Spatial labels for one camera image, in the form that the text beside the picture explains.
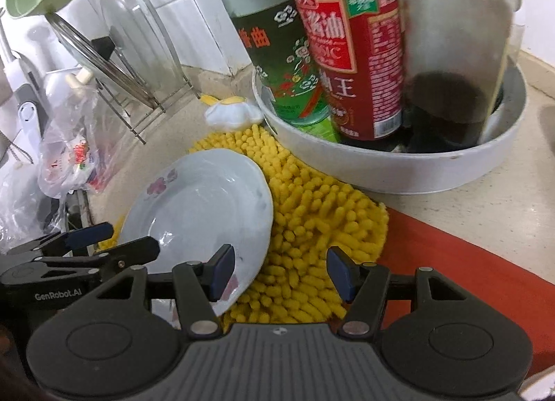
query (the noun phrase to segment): metal dish rack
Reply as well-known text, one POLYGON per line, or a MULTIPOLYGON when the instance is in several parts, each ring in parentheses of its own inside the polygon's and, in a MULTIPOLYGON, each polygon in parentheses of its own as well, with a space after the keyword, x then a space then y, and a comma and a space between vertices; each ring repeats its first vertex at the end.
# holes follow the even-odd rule
POLYGON ((162 114, 165 114, 168 108, 175 105, 179 99, 187 95, 192 91, 192 93, 199 98, 199 94, 193 87, 189 79, 183 74, 183 80, 185 85, 177 89, 177 91, 172 92, 166 98, 158 100, 154 95, 151 94, 152 101, 155 103, 156 107, 148 110, 147 106, 142 105, 139 102, 134 102, 130 97, 119 98, 120 96, 112 89, 110 89, 103 81, 96 79, 96 89, 98 95, 106 104, 110 107, 112 112, 116 114, 117 117, 126 125, 131 133, 142 143, 146 144, 145 139, 141 136, 145 130, 153 124, 156 119, 158 119, 162 114))

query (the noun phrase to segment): yellow chenille mat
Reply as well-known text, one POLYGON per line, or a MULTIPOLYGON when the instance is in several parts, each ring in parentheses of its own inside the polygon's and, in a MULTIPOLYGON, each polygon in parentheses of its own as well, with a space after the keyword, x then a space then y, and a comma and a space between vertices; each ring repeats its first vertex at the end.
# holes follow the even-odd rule
MULTIPOLYGON (((326 252, 339 246, 356 263, 376 261, 384 248, 389 216, 361 191, 310 168, 257 125, 236 133, 212 133, 190 153, 230 149, 262 169, 274 200, 270 249, 256 280, 223 315, 231 323, 317 323, 345 316, 326 271, 326 252)), ((123 221, 114 237, 117 243, 123 221)))

